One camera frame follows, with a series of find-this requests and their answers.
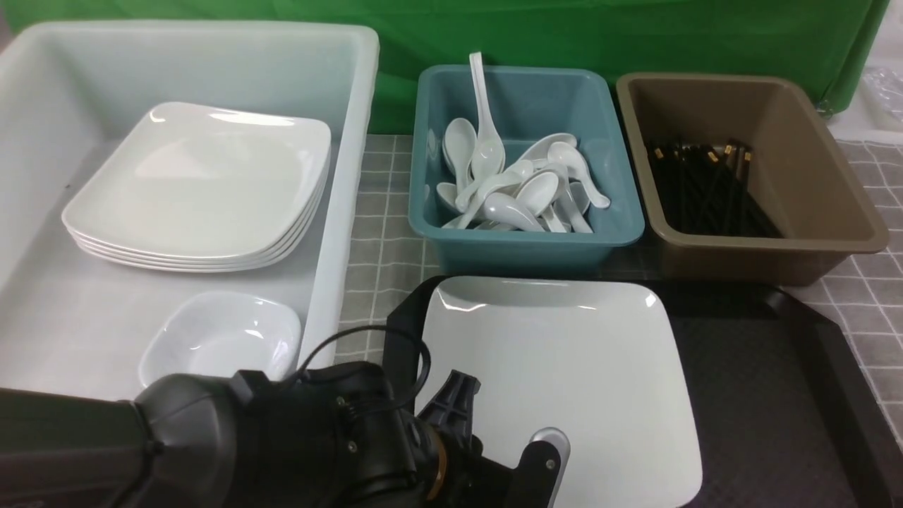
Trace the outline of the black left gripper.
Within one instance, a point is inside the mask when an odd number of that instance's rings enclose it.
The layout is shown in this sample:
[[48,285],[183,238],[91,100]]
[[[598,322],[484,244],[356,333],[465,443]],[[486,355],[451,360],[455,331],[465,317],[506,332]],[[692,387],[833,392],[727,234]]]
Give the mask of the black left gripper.
[[236,393],[236,507],[552,507],[571,444],[542,428],[517,467],[472,433],[480,380],[452,370],[418,414],[374,363],[272,382],[242,370]]

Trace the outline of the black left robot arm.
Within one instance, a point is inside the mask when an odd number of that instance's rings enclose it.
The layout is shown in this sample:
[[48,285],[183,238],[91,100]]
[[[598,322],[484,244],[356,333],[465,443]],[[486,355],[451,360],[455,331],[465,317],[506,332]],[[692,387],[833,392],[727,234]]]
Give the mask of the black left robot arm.
[[2,390],[4,507],[552,507],[569,459],[540,430],[510,468],[451,372],[417,415],[367,361],[272,382],[171,374],[135,401]]

